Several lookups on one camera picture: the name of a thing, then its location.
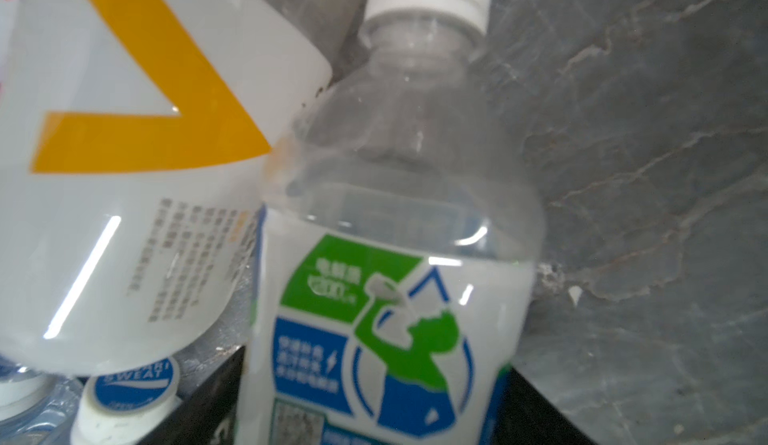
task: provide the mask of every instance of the green label section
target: green label section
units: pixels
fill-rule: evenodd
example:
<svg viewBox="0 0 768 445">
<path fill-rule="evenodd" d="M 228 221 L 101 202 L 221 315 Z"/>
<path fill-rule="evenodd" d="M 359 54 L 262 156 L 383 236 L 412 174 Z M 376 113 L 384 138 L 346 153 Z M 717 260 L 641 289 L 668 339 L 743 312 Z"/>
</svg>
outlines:
<svg viewBox="0 0 768 445">
<path fill-rule="evenodd" d="M 398 284 L 421 260 L 326 235 L 293 272 L 280 303 L 351 324 L 368 301 L 363 285 L 372 275 Z"/>
</svg>

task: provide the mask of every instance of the pocari sweat logo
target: pocari sweat logo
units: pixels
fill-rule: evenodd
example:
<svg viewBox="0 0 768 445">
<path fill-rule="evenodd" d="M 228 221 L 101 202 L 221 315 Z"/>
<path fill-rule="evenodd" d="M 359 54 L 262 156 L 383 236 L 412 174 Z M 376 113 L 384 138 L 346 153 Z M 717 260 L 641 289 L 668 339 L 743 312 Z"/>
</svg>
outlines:
<svg viewBox="0 0 768 445">
<path fill-rule="evenodd" d="M 94 392 L 102 407 L 112 411 L 133 411 L 162 397 L 173 382 L 174 373 L 174 364 L 165 359 L 145 367 L 99 377 Z"/>
</svg>

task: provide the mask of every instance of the marble countertop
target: marble countertop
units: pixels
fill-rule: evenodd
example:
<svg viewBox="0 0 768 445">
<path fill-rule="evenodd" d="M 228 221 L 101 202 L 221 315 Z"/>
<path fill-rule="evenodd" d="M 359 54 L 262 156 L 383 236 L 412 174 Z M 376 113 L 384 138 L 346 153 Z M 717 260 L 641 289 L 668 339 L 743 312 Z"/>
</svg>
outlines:
<svg viewBox="0 0 768 445">
<path fill-rule="evenodd" d="M 488 38 L 548 215 L 516 368 L 600 444 L 768 443 L 768 0 L 494 0 Z"/>
</svg>

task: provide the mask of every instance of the white plastic bottle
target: white plastic bottle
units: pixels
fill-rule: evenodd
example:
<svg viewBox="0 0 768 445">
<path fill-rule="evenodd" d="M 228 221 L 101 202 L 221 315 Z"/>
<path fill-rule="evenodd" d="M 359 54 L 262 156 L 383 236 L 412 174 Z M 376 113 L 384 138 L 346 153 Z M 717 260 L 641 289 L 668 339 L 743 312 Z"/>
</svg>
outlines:
<svg viewBox="0 0 768 445">
<path fill-rule="evenodd" d="M 329 82 L 357 3 L 22 0 L 0 100 L 0 353 L 101 375 L 213 324 L 264 155 Z M 338 19 L 305 26 L 318 14 Z"/>
<path fill-rule="evenodd" d="M 171 357 L 85 383 L 70 445 L 135 445 L 181 403 Z"/>
<path fill-rule="evenodd" d="M 66 427 L 82 385 L 19 367 L 0 358 L 0 443 L 33 445 Z"/>
<path fill-rule="evenodd" d="M 16 23 L 16 9 L 19 0 L 0 0 L 0 93 L 5 78 L 5 56 L 8 54 L 8 44 L 11 32 Z"/>
<path fill-rule="evenodd" d="M 265 167 L 239 443 L 490 443 L 544 237 L 468 63 L 490 0 L 369 0 Z"/>
</svg>

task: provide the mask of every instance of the blue label section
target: blue label section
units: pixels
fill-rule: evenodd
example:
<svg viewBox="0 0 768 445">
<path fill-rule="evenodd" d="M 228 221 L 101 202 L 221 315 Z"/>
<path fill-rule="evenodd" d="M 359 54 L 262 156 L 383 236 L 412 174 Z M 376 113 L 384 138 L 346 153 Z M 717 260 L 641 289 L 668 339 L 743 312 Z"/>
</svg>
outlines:
<svg viewBox="0 0 768 445">
<path fill-rule="evenodd" d="M 341 379 L 346 337 L 283 318 L 274 337 L 277 391 L 351 415 Z"/>
<path fill-rule="evenodd" d="M 379 425 L 414 437 L 450 428 L 456 421 L 447 392 L 433 392 L 387 375 Z"/>
<path fill-rule="evenodd" d="M 509 373 L 500 375 L 496 380 L 496 384 L 493 387 L 493 393 L 491 394 L 491 402 L 488 405 L 488 411 L 485 414 L 485 421 L 483 422 L 480 432 L 480 441 L 478 442 L 478 445 L 491 445 L 493 431 L 496 429 L 496 416 L 498 415 L 498 409 L 504 400 L 504 392 L 507 390 L 508 383 Z"/>
<path fill-rule="evenodd" d="M 135 370 L 104 375 L 96 380 L 94 393 L 112 411 L 133 411 L 160 398 L 174 379 L 174 365 L 165 359 Z"/>
<path fill-rule="evenodd" d="M 322 429 L 322 442 L 320 445 L 389 445 L 363 435 L 334 427 L 326 423 Z"/>
</svg>

